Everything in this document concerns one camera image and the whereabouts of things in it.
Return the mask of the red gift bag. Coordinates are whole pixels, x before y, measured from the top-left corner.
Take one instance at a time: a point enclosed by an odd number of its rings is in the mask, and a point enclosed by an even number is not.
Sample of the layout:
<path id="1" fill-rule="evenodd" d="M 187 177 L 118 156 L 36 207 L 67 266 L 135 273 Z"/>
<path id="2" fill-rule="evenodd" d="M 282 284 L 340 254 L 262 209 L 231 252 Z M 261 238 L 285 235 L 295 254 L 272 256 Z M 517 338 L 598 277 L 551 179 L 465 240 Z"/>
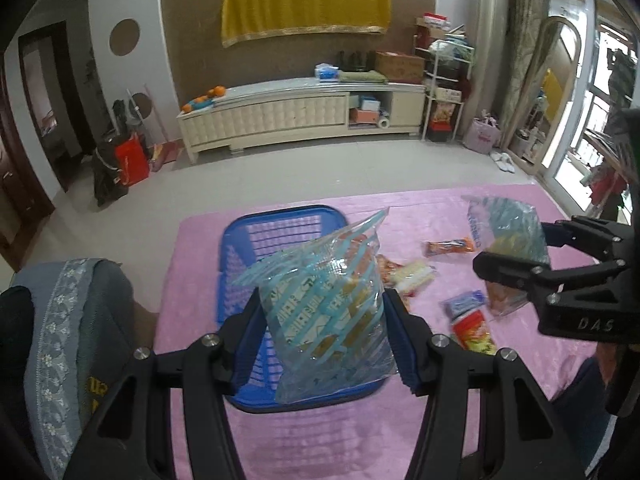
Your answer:
<path id="1" fill-rule="evenodd" d="M 149 163 L 140 140 L 135 134 L 116 146 L 115 157 L 123 185 L 133 186 L 149 177 Z"/>

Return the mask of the blue plastic basket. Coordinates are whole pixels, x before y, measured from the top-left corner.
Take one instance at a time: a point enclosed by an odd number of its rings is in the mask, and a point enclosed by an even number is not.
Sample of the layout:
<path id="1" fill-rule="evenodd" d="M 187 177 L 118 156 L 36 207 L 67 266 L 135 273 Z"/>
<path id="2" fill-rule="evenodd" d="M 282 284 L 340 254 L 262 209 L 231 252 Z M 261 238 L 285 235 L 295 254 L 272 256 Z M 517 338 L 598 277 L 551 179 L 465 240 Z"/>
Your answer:
<path id="1" fill-rule="evenodd" d="M 265 333 L 230 402 L 255 414 L 370 396 L 396 370 L 378 268 L 379 210 L 350 223 L 326 205 L 248 214 L 220 243 L 217 321 L 256 295 Z"/>

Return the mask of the red beef snack pouch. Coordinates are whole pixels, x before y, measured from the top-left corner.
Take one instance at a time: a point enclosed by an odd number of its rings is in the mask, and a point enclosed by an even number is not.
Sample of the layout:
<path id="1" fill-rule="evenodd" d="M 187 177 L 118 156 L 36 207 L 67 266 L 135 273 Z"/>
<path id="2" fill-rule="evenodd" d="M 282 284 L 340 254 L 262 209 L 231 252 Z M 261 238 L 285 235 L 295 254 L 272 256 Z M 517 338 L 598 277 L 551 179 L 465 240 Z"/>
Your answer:
<path id="1" fill-rule="evenodd" d="M 451 328 L 457 340 L 466 350 L 486 354 L 486 356 L 494 356 L 498 351 L 486 318 L 480 309 L 459 315 L 451 322 Z"/>

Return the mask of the pink bag on floor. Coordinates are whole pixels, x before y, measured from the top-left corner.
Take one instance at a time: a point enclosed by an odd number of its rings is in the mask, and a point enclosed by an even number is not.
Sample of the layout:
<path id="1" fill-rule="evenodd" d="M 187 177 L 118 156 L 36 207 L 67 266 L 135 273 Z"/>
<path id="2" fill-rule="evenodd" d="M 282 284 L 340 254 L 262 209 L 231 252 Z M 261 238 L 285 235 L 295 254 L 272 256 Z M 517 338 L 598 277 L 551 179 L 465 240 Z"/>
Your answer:
<path id="1" fill-rule="evenodd" d="M 497 119 L 486 110 L 474 118 L 462 138 L 462 145 L 478 154 L 489 155 L 501 138 Z"/>

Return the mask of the clear cracker pack white strip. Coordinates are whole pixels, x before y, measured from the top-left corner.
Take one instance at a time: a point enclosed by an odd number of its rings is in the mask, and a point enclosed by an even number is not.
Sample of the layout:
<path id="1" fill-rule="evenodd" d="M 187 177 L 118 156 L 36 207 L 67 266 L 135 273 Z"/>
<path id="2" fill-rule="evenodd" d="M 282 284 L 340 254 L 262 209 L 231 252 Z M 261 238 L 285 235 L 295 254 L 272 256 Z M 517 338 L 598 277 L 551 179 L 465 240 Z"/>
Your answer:
<path id="1" fill-rule="evenodd" d="M 393 289 L 400 296 L 405 297 L 413 296 L 419 290 L 431 284 L 435 278 L 436 269 L 423 260 L 410 262 L 390 272 L 390 281 L 393 283 Z"/>

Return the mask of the white slippers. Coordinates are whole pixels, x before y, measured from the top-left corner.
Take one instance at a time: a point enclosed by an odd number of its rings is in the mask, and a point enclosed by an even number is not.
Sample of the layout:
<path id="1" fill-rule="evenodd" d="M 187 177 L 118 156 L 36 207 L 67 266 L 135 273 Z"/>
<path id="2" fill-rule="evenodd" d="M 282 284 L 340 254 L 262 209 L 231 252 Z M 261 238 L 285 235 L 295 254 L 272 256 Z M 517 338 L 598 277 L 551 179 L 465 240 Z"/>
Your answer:
<path id="1" fill-rule="evenodd" d="M 492 151 L 490 153 L 490 158 L 502 172 L 514 174 L 514 163 L 508 154 L 505 152 Z"/>

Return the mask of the orange snack bar wrapper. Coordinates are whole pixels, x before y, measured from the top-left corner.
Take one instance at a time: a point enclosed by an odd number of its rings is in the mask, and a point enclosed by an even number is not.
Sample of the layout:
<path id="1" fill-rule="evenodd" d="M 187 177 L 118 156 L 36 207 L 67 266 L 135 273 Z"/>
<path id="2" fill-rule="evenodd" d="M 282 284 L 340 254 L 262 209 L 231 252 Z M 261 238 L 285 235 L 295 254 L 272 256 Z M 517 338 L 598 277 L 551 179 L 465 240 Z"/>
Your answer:
<path id="1" fill-rule="evenodd" d="M 423 255 L 426 258 L 450 254 L 464 254 L 465 252 L 474 252 L 474 250 L 474 243 L 469 237 L 440 240 L 439 242 L 425 242 L 423 244 Z"/>

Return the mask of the red orange snack packet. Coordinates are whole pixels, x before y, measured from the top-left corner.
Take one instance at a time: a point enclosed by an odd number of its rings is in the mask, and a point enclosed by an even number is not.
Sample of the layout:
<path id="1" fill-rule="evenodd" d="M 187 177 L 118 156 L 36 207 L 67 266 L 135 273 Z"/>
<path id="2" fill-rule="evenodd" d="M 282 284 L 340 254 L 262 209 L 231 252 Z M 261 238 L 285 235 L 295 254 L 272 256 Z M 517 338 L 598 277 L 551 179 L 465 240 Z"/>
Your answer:
<path id="1" fill-rule="evenodd" d="M 378 273 L 380 274 L 384 287 L 394 288 L 396 286 L 396 273 L 401 271 L 404 266 L 393 262 L 382 254 L 376 256 L 376 263 L 378 264 Z"/>

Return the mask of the oranges on blue plate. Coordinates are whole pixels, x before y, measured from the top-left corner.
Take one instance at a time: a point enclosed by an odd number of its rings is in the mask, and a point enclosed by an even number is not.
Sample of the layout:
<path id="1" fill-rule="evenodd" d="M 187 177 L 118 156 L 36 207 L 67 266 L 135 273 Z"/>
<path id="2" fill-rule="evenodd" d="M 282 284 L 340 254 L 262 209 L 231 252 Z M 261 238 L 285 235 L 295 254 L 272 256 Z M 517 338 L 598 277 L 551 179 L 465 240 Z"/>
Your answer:
<path id="1" fill-rule="evenodd" d="M 227 88 L 224 86 L 215 86 L 209 89 L 205 94 L 197 96 L 181 107 L 184 114 L 194 112 L 194 110 L 202 110 L 205 107 L 212 106 L 214 99 L 222 98 L 227 93 Z"/>

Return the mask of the white metal shelf rack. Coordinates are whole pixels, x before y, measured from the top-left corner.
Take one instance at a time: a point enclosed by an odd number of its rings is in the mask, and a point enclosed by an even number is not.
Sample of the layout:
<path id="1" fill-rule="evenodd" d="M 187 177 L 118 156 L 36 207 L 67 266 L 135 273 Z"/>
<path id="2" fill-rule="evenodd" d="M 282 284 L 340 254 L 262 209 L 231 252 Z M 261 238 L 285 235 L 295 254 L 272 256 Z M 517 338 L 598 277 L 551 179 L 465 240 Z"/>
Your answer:
<path id="1" fill-rule="evenodd" d="M 416 19 L 413 53 L 424 61 L 421 139 L 452 142 L 471 95 L 475 49 L 463 25 L 452 27 L 445 15 L 425 12 Z"/>

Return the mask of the pink quilted table cover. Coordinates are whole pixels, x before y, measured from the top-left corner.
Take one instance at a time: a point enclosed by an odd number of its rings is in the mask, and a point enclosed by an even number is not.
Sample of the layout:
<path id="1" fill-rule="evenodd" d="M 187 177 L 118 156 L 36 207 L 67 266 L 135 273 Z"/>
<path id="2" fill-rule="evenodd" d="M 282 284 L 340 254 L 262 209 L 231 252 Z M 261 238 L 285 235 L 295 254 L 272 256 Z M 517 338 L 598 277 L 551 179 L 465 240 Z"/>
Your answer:
<path id="1" fill-rule="evenodd" d="M 457 348 L 445 300 L 483 290 L 473 252 L 426 258 L 428 242 L 506 246 L 484 225 L 522 206 L 528 234 L 561 218 L 537 185 L 340 198 L 308 208 L 183 221 L 155 338 L 183 356 L 171 393 L 180 479 L 401 479 L 426 402 L 401 379 L 387 300 Z M 414 296 L 386 289 L 382 260 Z"/>

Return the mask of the tall standing air conditioner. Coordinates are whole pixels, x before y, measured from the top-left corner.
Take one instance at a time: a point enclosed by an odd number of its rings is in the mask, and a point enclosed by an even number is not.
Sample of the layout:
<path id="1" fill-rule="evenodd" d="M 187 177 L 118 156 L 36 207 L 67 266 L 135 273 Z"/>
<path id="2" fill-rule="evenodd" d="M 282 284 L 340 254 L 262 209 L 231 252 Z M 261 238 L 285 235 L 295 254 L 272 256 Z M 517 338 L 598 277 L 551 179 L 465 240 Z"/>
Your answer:
<path id="1" fill-rule="evenodd" d="M 465 35 L 473 47 L 471 93 L 460 127 L 466 133 L 475 117 L 494 104 L 508 28 L 509 0 L 466 0 Z"/>

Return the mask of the patterned curtain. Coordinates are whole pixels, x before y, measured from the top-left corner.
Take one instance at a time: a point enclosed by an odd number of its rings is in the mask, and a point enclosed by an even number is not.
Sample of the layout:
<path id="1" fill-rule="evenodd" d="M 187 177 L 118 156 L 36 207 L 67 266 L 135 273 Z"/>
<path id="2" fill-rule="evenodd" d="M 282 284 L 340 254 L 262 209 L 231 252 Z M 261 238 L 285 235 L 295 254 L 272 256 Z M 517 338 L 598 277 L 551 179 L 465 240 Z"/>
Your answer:
<path id="1" fill-rule="evenodd" d="M 510 78 L 501 112 L 501 127 L 508 131 L 535 52 L 540 24 L 546 17 L 546 0 L 514 0 Z"/>

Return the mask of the small clear teal snack bag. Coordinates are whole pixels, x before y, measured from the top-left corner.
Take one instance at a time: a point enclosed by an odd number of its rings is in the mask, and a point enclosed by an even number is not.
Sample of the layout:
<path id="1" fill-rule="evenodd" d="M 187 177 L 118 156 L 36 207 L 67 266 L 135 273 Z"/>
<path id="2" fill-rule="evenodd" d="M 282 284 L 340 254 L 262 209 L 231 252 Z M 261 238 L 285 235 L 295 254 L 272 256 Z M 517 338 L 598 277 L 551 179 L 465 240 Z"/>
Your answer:
<path id="1" fill-rule="evenodd" d="M 497 196 L 465 195 L 477 250 L 550 264 L 544 230 L 532 205 Z"/>

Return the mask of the large clear blue-striped bag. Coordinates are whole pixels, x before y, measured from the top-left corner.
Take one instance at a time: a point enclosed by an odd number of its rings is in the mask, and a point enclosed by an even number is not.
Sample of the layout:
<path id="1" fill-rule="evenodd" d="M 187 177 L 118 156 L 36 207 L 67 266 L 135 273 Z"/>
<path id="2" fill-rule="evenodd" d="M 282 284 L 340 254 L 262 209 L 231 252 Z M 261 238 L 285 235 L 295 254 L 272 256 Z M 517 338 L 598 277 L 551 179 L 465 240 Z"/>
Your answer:
<path id="1" fill-rule="evenodd" d="M 274 400 L 311 401 L 382 382 L 396 370 L 376 256 L 381 209 L 262 258 L 236 279 L 259 292 L 282 366 Z"/>

